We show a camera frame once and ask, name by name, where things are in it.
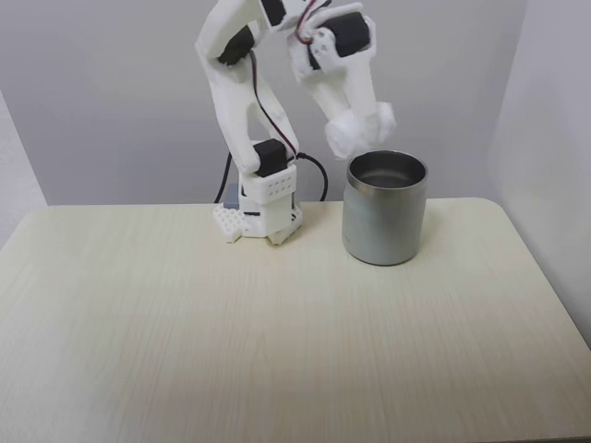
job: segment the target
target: gray wall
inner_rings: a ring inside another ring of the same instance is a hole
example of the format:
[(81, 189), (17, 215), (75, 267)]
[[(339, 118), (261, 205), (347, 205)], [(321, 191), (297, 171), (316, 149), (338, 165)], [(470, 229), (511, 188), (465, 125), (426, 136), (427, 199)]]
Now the gray wall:
[[(193, 43), (213, 0), (2, 0), (0, 88), (50, 204), (211, 201), (226, 147)], [(367, 0), (379, 27), (379, 97), (392, 145), (423, 158), (432, 197), (492, 197), (486, 155), (525, 12), (516, 0)], [(282, 38), (261, 69), (303, 149), (344, 164), (293, 80)], [(321, 179), (303, 164), (300, 196)]]
[(529, 2), (489, 158), (502, 206), (587, 343), (591, 343), (589, 18), (588, 0)]
[(46, 206), (0, 91), (0, 250), (22, 218)]

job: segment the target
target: robotic arm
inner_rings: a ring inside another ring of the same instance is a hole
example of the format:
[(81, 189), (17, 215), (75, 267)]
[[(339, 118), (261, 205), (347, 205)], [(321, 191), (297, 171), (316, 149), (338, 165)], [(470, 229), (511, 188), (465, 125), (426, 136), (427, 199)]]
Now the robotic arm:
[[(226, 241), (269, 237), (279, 245), (302, 223), (294, 202), (299, 144), (286, 113), (260, 75), (254, 48), (265, 34), (288, 38), (298, 83), (329, 118), (326, 136), (338, 158), (375, 149), (393, 131), (392, 107), (377, 103), (369, 61), (375, 25), (362, 6), (317, 6), (318, 0), (219, 0), (196, 43), (217, 119), (239, 171), (238, 204), (214, 210)], [(253, 141), (256, 117), (270, 139)]]

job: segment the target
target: metal cup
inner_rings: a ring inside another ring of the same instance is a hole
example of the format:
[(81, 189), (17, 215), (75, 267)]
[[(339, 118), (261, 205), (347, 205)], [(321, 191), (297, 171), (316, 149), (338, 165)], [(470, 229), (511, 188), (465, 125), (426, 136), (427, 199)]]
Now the metal cup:
[(355, 258), (392, 266), (418, 252), (428, 169), (403, 152), (376, 150), (349, 162), (343, 243)]

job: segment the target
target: wooden table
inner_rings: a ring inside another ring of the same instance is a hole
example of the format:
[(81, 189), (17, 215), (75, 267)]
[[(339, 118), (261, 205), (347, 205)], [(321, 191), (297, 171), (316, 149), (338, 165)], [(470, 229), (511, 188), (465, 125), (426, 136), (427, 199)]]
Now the wooden table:
[(502, 209), (431, 200), (422, 250), (349, 257), (341, 204), (285, 245), (211, 206), (53, 208), (0, 253), (2, 442), (591, 436), (591, 353)]

